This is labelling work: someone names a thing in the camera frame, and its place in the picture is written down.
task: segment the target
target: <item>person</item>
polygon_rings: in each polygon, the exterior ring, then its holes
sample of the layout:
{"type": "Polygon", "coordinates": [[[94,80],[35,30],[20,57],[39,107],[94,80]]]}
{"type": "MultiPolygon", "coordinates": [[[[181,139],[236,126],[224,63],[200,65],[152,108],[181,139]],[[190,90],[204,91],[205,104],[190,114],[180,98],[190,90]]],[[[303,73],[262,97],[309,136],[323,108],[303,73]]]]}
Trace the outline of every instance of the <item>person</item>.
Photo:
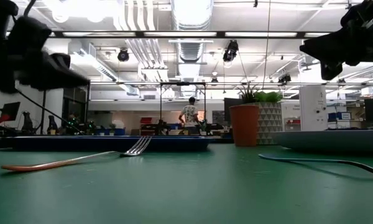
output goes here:
{"type": "Polygon", "coordinates": [[[199,119],[198,110],[195,107],[195,101],[196,99],[194,97],[189,98],[189,105],[184,106],[180,116],[178,117],[181,123],[184,124],[184,130],[182,131],[182,133],[188,131],[188,134],[199,134],[199,131],[196,128],[199,119]]]}

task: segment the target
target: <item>gray plate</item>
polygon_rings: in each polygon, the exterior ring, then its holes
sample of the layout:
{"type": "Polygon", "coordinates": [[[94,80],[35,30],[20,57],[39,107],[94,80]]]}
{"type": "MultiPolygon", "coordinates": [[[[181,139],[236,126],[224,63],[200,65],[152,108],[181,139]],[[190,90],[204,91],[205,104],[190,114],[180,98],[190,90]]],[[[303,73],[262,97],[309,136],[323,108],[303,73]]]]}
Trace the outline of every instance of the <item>gray plate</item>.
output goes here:
{"type": "Polygon", "coordinates": [[[290,131],[272,137],[283,147],[302,151],[373,152],[373,130],[290,131]]]}

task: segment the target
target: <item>gray patterned planter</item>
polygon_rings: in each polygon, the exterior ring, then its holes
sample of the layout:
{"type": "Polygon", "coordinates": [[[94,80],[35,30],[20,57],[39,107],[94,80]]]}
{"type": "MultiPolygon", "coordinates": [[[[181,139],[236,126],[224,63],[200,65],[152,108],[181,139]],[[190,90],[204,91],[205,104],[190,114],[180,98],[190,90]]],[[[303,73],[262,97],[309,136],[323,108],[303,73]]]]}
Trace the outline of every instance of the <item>gray patterned planter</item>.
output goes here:
{"type": "Polygon", "coordinates": [[[280,103],[252,103],[260,108],[257,135],[258,145],[274,145],[271,133],[282,131],[282,107],[280,103]]]}

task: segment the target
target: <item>orange pot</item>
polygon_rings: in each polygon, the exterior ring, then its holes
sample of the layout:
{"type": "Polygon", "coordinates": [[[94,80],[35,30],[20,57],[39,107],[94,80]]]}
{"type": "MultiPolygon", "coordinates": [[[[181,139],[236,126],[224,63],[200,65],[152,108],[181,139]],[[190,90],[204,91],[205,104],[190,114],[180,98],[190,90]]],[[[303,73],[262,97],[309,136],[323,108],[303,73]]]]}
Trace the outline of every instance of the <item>orange pot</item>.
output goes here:
{"type": "Polygon", "coordinates": [[[256,146],[259,107],[256,105],[232,106],[231,122],[236,146],[256,146]]]}

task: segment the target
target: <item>green table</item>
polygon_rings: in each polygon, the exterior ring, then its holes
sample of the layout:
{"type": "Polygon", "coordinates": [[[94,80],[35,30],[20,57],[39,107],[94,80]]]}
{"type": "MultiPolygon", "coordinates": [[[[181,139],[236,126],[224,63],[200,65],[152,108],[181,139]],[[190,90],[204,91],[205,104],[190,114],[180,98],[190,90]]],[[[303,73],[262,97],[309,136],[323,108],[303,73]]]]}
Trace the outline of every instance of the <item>green table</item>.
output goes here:
{"type": "MultiPolygon", "coordinates": [[[[373,223],[373,175],[341,164],[265,161],[280,147],[105,157],[58,169],[0,169],[0,224],[6,223],[373,223]]],[[[6,152],[2,164],[39,164],[90,152],[6,152]]]]}

